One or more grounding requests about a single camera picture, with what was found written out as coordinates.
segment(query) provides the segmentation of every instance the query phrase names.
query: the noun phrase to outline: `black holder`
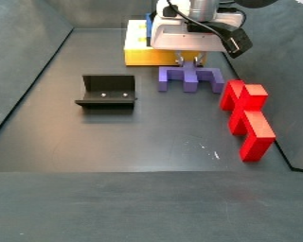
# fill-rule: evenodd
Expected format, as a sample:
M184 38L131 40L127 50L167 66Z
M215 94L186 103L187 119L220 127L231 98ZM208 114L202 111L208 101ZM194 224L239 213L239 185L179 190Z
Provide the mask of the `black holder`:
M76 104L84 108L121 109L135 106L135 76L84 75L85 95Z

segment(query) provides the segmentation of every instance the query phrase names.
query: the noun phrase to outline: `red toy piece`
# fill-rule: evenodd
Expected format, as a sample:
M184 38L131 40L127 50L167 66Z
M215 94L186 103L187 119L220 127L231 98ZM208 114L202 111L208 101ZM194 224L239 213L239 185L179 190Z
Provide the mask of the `red toy piece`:
M232 111L228 128L234 135L246 135L241 148L245 162L258 162L263 157L275 134L262 113L269 93L259 84L245 84L242 80L230 80L223 91L220 107Z

